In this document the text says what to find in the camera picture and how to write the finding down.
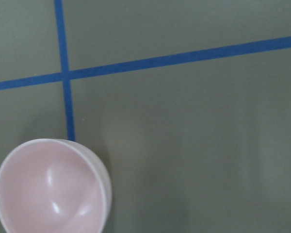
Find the pink bowl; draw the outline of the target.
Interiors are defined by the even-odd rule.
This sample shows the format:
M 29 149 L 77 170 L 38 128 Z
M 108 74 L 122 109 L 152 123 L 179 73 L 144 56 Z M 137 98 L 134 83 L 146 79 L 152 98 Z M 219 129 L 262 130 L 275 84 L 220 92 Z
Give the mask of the pink bowl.
M 0 166 L 0 221 L 7 233 L 100 233 L 112 183 L 100 158 L 64 139 L 35 139 Z

